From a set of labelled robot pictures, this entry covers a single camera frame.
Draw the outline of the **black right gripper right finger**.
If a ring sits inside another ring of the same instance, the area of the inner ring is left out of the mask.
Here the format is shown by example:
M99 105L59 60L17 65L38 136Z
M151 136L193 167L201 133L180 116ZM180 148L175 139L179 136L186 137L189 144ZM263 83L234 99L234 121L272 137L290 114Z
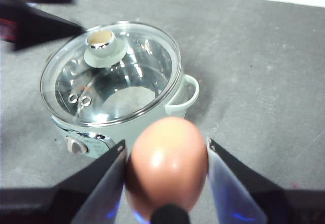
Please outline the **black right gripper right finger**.
M208 179L219 223L324 223L324 191L284 189L207 140Z

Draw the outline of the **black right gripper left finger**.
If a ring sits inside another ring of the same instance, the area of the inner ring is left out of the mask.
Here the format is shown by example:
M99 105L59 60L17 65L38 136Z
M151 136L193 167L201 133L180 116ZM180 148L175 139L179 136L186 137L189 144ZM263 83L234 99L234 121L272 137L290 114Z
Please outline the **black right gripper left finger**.
M114 223L126 157L121 140L55 186L1 189L1 223Z

